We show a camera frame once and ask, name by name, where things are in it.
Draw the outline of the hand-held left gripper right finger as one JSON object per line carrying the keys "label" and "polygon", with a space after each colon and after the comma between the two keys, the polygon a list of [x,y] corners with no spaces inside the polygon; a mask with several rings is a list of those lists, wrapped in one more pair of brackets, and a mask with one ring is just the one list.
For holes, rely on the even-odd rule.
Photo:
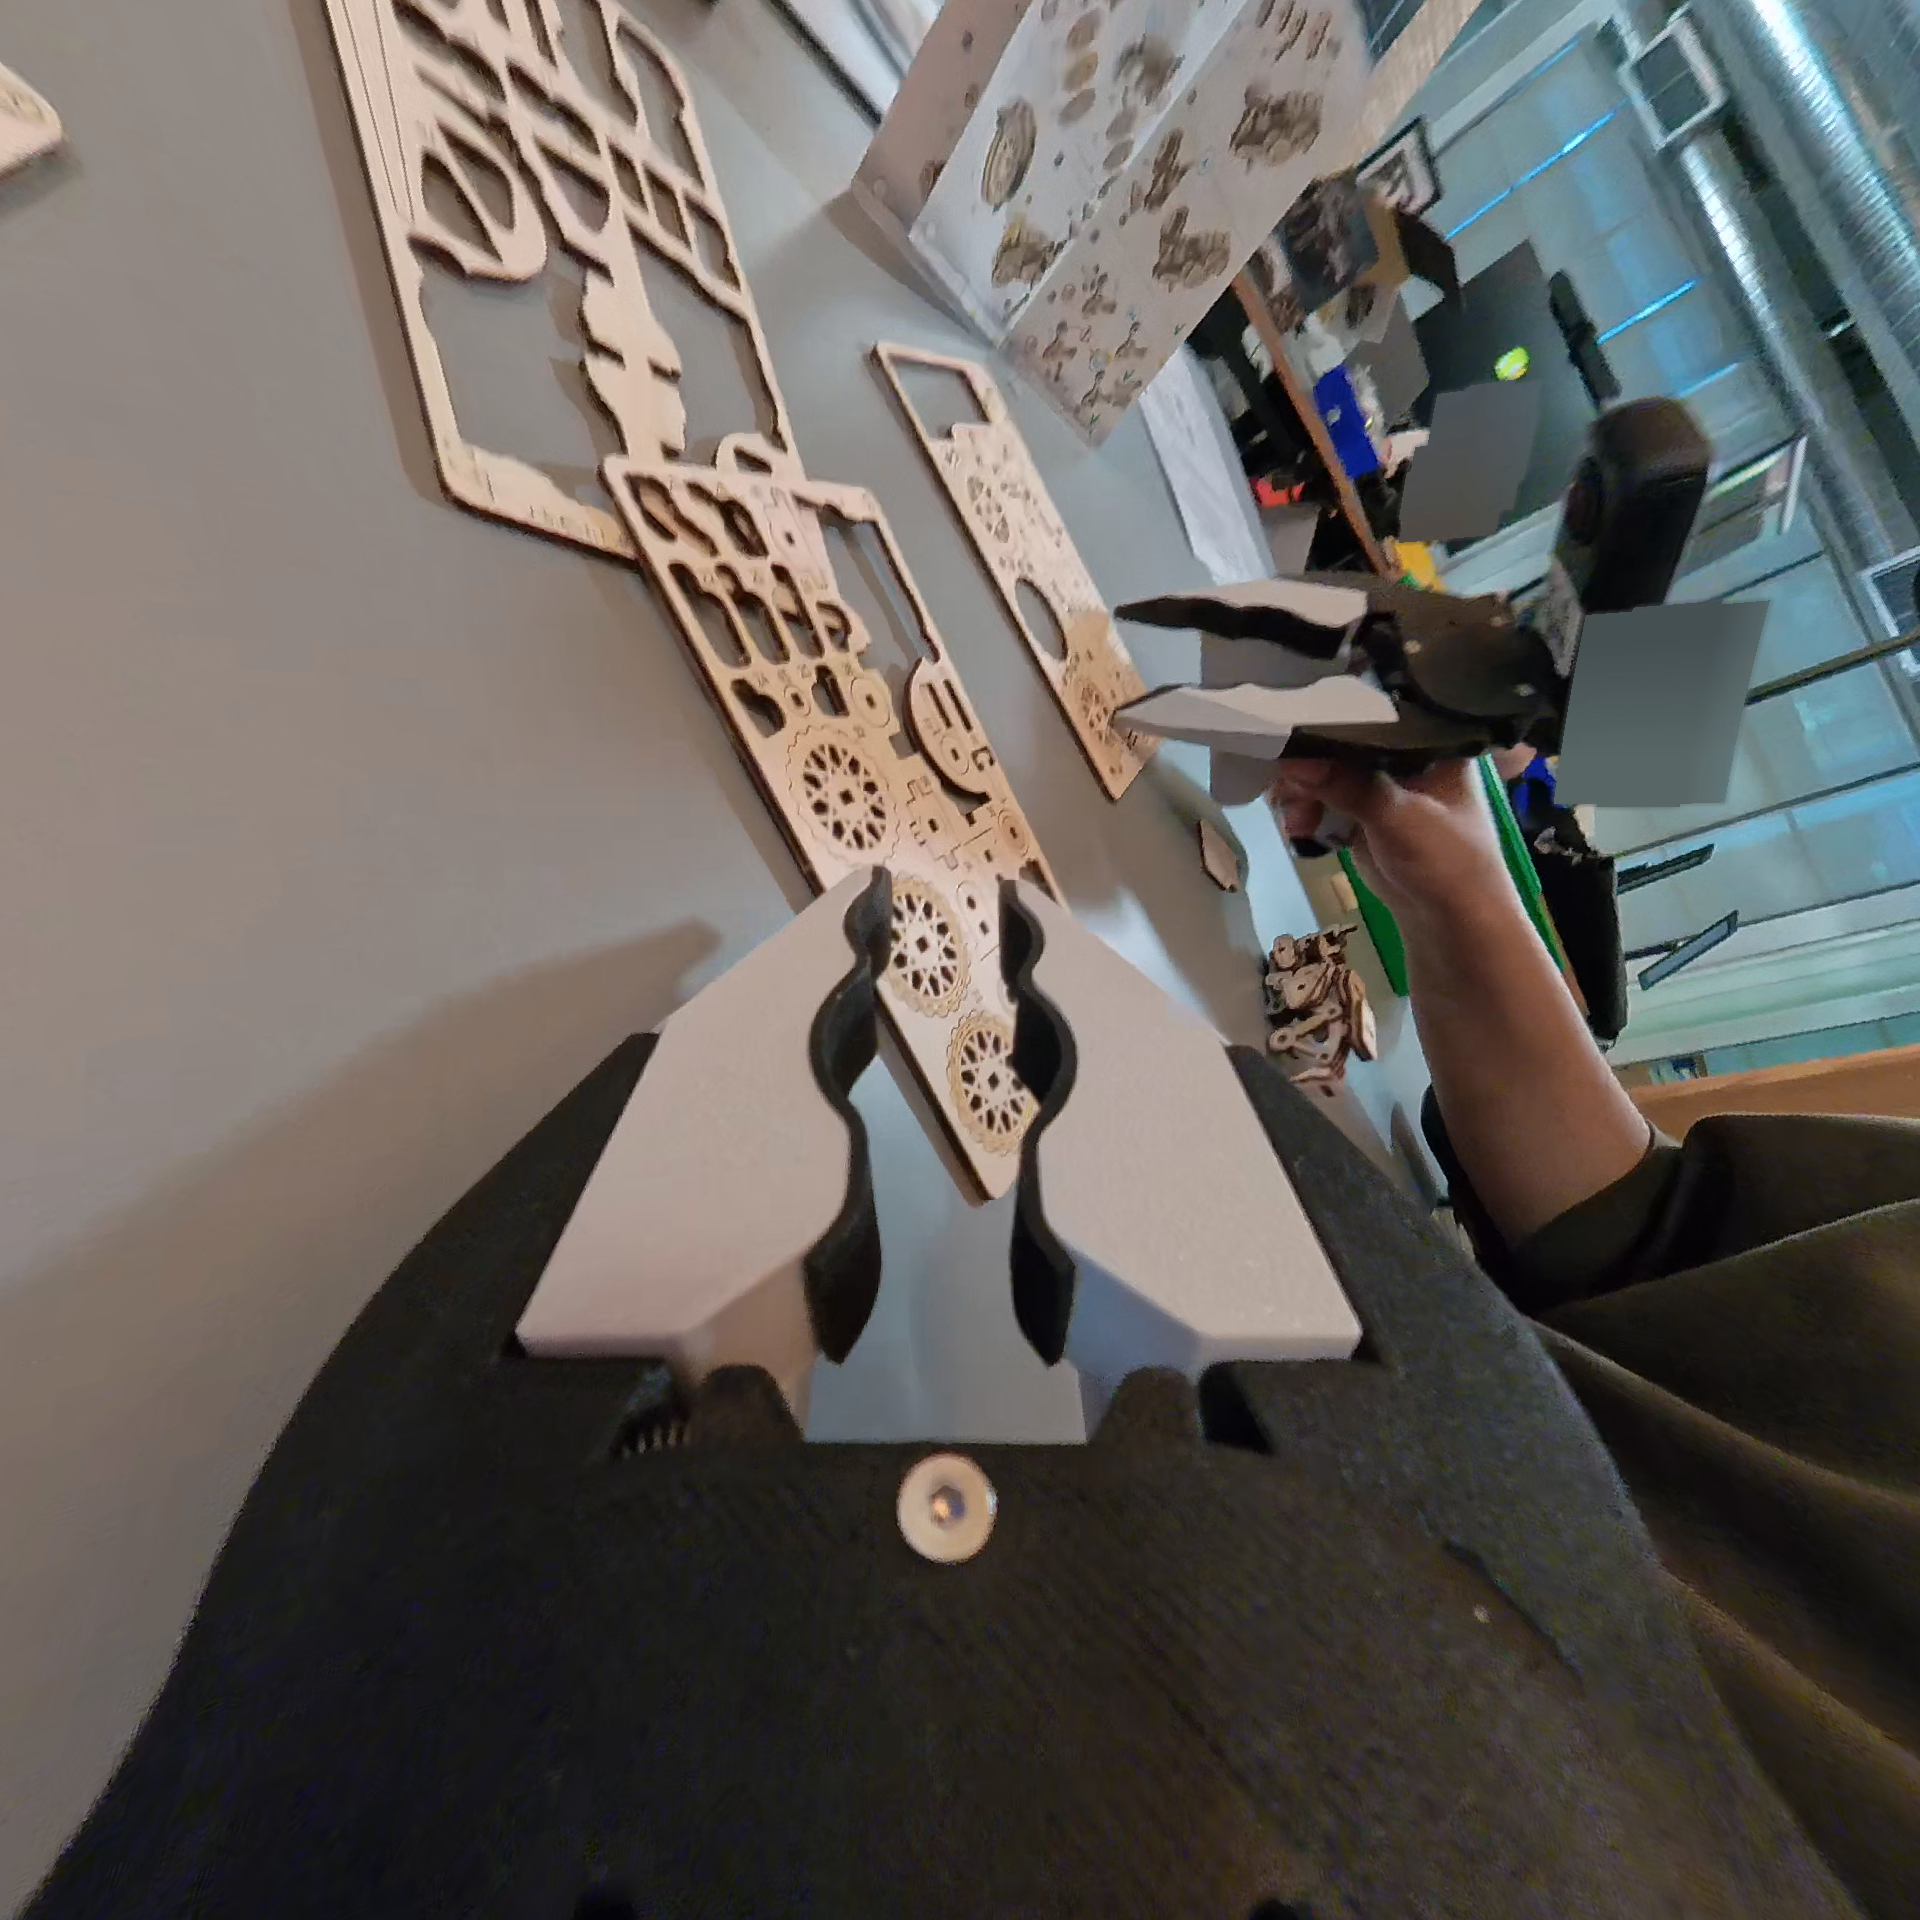
{"label": "hand-held left gripper right finger", "polygon": [[1021,1333],[1078,1373],[1347,1362],[1363,1323],[1208,1020],[1034,881],[1000,886],[1036,1102],[1010,1239]]}

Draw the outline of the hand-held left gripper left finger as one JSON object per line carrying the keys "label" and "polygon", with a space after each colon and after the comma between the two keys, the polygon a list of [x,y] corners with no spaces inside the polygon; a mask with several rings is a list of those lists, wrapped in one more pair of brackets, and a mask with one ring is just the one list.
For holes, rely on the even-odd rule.
{"label": "hand-held left gripper left finger", "polygon": [[662,1021],[516,1323],[528,1353],[852,1353],[882,1282],[852,1089],[878,1050],[892,925],[888,869],[858,869]]}

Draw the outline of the small wooden model assembly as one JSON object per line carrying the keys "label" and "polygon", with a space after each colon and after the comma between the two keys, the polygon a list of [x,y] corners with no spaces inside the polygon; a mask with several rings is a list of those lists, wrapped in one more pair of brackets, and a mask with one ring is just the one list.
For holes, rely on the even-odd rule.
{"label": "small wooden model assembly", "polygon": [[1298,1089],[1334,1089],[1353,1058],[1381,1058],[1374,1008],[1349,961],[1354,925],[1281,934],[1263,978],[1269,1052]]}

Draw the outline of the wooden gear parts sheet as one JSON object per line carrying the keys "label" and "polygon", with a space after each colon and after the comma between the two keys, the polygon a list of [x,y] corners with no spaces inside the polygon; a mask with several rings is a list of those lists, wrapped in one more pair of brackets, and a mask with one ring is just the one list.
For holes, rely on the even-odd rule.
{"label": "wooden gear parts sheet", "polygon": [[1039,1102],[998,895],[1054,874],[876,496],[632,453],[601,477],[815,892],[888,872],[880,1006],[972,1186],[1005,1194]]}

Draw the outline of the wooden sheet with round holes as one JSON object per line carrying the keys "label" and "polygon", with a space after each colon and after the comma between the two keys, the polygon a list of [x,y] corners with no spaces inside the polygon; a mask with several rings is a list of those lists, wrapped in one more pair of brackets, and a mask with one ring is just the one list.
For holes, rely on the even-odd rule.
{"label": "wooden sheet with round holes", "polygon": [[[872,360],[1093,775],[1119,801],[1155,755],[1119,719],[1147,683],[996,377],[972,358],[894,342],[876,342]],[[911,393],[915,372],[962,382],[971,415],[934,428]]]}

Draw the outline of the person's right forearm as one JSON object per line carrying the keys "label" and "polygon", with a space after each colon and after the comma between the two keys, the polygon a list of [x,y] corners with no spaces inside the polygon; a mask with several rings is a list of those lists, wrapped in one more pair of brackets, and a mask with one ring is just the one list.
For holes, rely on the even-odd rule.
{"label": "person's right forearm", "polygon": [[1640,1168],[1655,1131],[1511,878],[1432,918],[1394,918],[1452,1151],[1500,1237],[1520,1245]]}

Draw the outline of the person's right hand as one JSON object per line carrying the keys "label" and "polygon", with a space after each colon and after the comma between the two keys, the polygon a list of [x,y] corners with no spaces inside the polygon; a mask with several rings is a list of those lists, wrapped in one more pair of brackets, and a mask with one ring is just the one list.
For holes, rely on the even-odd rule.
{"label": "person's right hand", "polygon": [[1345,824],[1368,886],[1397,916],[1432,918],[1509,881],[1474,759],[1394,775],[1353,759],[1284,757],[1267,796],[1291,844],[1330,848]]}

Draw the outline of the white printed paper sheet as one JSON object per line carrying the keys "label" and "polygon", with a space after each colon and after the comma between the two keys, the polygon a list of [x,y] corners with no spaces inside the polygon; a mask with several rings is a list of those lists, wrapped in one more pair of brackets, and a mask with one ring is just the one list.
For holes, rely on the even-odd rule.
{"label": "white printed paper sheet", "polygon": [[1204,364],[1180,348],[1137,409],[1162,467],[1188,547],[1218,585],[1277,573],[1231,423]]}

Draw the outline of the green plastic bin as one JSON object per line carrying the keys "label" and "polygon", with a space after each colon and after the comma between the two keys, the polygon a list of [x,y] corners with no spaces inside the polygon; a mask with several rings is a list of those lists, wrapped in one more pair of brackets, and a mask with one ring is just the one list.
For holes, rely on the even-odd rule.
{"label": "green plastic bin", "polygon": [[[1573,970],[1573,959],[1563,944],[1558,925],[1548,907],[1541,875],[1535,868],[1531,841],[1524,837],[1515,805],[1509,800],[1509,789],[1500,778],[1497,754],[1481,754],[1474,765],[1482,797],[1495,824],[1503,868],[1511,878],[1531,924],[1541,935],[1544,947],[1548,947],[1548,956],[1566,979],[1577,1006],[1582,1013],[1587,1013],[1590,1010],[1588,998],[1578,984],[1578,978]],[[1345,875],[1343,883],[1347,893],[1351,893],[1351,898],[1347,898],[1347,906],[1356,910],[1359,921],[1364,925],[1384,970],[1390,992],[1394,995],[1406,995],[1408,973],[1401,925],[1363,872],[1356,852],[1351,845],[1343,845],[1336,849],[1336,860]]]}

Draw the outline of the black monitor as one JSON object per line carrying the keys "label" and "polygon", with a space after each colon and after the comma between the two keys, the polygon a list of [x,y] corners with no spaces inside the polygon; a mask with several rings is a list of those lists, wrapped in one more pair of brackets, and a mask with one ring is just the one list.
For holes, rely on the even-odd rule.
{"label": "black monitor", "polygon": [[1615,404],[1620,375],[1603,329],[1564,270],[1548,272],[1523,241],[1438,300],[1414,325],[1437,393],[1539,375],[1551,393],[1578,385],[1595,409]]}

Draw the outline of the folded instruction booklet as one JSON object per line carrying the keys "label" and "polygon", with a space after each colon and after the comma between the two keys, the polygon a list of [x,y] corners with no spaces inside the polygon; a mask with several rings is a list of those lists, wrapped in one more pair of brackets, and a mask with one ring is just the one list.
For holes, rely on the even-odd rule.
{"label": "folded instruction booklet", "polygon": [[1343,166],[1374,67],[1347,2],[938,4],[852,194],[1098,444]]}

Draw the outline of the olive brown sweater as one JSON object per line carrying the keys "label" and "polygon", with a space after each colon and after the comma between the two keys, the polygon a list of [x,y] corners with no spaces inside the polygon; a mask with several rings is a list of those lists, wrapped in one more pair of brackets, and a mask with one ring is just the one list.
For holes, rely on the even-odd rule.
{"label": "olive brown sweater", "polygon": [[1764,1776],[1867,1916],[1919,1914],[1919,1131],[1723,1113],[1523,1242],[1422,1104]]}

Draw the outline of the large emptied wooden parts sheet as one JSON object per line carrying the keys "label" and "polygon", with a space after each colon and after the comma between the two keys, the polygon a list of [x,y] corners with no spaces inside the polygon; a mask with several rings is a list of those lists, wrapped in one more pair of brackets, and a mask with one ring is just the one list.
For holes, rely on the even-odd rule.
{"label": "large emptied wooden parts sheet", "polygon": [[588,400],[620,452],[686,466],[684,362],[644,265],[742,329],[772,408],[724,436],[779,477],[802,473],[754,291],[693,88],[631,4],[327,2],[329,35],[444,493],[470,513],[637,561],[613,509],[530,455],[469,436],[426,305],[433,270],[521,287],[555,255],[578,300]]}

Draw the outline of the stack of wooden parts sheets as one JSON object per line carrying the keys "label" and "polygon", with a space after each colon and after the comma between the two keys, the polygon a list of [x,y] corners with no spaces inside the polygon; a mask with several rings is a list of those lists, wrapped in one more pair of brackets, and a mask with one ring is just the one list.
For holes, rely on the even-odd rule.
{"label": "stack of wooden parts sheets", "polygon": [[60,152],[67,139],[60,111],[7,61],[0,65],[2,180]]}

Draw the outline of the silver ventilation duct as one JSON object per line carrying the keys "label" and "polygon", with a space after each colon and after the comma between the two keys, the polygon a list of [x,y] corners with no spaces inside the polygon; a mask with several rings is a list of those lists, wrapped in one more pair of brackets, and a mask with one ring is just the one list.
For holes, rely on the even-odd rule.
{"label": "silver ventilation duct", "polygon": [[1725,102],[1662,168],[1806,440],[1847,591],[1916,547],[1916,4],[1625,4],[1684,18]]}

